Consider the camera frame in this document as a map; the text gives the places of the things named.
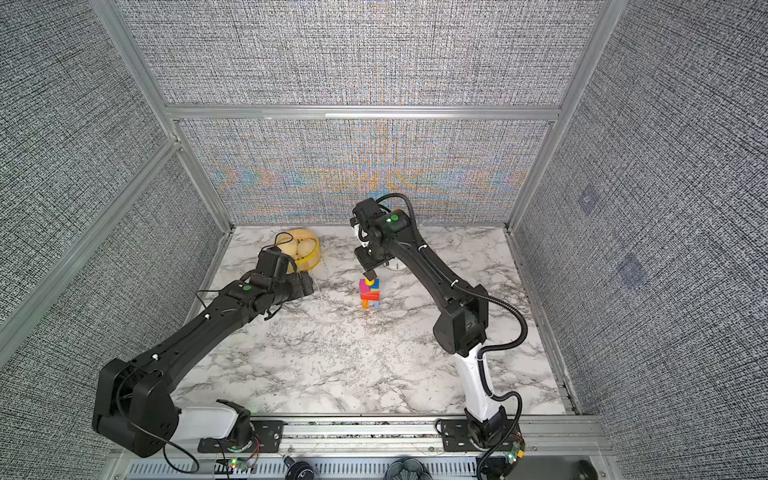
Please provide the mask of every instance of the stack of colorful blocks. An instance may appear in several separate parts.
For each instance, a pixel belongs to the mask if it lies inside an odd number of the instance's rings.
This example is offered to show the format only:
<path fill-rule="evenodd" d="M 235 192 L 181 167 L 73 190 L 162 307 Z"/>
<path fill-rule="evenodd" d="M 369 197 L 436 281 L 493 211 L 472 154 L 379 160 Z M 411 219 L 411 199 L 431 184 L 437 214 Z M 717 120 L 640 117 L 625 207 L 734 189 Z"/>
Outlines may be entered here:
<path fill-rule="evenodd" d="M 372 308 L 379 308 L 379 279 L 368 280 L 366 278 L 360 280 L 360 298 L 362 298 L 362 307 L 368 308 L 370 305 Z"/>

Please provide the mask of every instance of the blue patch on wall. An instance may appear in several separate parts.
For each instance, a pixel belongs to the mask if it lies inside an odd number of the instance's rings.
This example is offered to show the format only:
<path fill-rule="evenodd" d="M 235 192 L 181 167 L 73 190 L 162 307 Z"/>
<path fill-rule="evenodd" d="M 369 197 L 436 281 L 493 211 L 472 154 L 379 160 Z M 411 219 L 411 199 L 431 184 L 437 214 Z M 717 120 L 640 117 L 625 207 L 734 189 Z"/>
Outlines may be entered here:
<path fill-rule="evenodd" d="M 581 196 L 578 198 L 578 204 L 584 211 L 584 214 L 589 215 L 598 205 L 598 200 L 600 200 L 600 195 L 598 195 L 598 191 L 594 189 L 594 185 L 587 185 L 584 191 L 581 192 Z"/>
<path fill-rule="evenodd" d="M 627 253 L 616 268 L 616 272 L 621 277 L 621 282 L 630 290 L 645 281 L 645 269 L 634 253 Z"/>

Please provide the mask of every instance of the white marble tabletop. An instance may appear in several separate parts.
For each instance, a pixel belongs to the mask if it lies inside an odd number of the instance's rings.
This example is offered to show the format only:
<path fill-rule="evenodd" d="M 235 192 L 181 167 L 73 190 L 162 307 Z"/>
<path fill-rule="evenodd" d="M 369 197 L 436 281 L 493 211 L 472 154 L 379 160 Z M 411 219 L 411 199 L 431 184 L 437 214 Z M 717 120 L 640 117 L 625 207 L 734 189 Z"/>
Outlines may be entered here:
<path fill-rule="evenodd" d="M 256 265 L 259 249 L 294 227 L 238 227 L 211 288 Z M 349 227 L 309 227 L 323 260 L 310 273 L 315 293 L 286 303 L 271 320 L 255 319 L 203 358 L 174 392 L 179 406 L 227 399 L 251 412 L 460 413 L 464 392 L 453 359 L 432 336 L 439 315 L 408 271 L 377 269 L 381 307 L 363 310 L 359 242 Z M 512 351 L 486 354 L 497 392 L 516 389 L 524 414 L 564 413 L 544 347 L 504 234 L 497 227 L 422 227 L 434 251 L 458 275 L 517 306 L 528 338 Z M 517 321 L 491 305 L 489 343 L 519 333 Z M 515 399 L 506 403 L 514 412 Z"/>

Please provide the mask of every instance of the yellow round basket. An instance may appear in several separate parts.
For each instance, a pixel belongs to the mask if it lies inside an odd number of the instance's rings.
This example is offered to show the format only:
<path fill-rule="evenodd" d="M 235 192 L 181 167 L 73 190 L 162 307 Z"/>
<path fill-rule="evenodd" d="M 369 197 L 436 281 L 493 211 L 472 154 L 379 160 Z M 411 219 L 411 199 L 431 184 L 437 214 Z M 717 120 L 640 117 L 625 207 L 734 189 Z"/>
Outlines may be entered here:
<path fill-rule="evenodd" d="M 291 235 L 293 235 L 293 238 L 298 240 L 300 243 L 301 243 L 301 240 L 308 240 L 308 239 L 315 240 L 315 248 L 312 250 L 312 253 L 310 253 L 309 255 L 307 255 L 302 259 L 296 260 L 296 266 L 299 267 L 300 272 L 315 268 L 317 264 L 320 263 L 320 259 L 323 258 L 323 255 L 320 252 L 320 240 L 317 238 L 317 235 L 310 232 L 309 230 L 304 230 L 303 228 L 290 230 L 286 233 L 290 233 Z M 288 270 L 289 272 L 291 272 L 293 271 L 293 268 L 289 266 Z"/>

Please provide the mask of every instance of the textured gray wall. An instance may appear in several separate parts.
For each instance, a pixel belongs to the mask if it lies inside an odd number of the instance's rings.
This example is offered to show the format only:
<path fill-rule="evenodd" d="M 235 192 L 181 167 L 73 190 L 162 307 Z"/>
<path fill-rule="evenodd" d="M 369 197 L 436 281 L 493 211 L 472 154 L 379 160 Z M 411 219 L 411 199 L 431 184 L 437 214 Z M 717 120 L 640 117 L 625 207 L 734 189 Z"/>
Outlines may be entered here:
<path fill-rule="evenodd" d="M 507 220 L 544 121 L 184 120 L 234 223 L 346 223 L 402 191 L 419 219 Z"/>
<path fill-rule="evenodd" d="M 2 324 L 165 135 L 87 1 L 0 18 Z"/>
<path fill-rule="evenodd" d="M 0 478 L 98 476 L 114 445 L 91 430 L 99 369 L 184 323 L 219 238 L 172 158 L 0 370 Z"/>
<path fill-rule="evenodd" d="M 168 101 L 560 104 L 602 0 L 118 0 Z"/>
<path fill-rule="evenodd" d="M 766 25 L 631 1 L 516 232 L 628 478 L 768 478 Z"/>

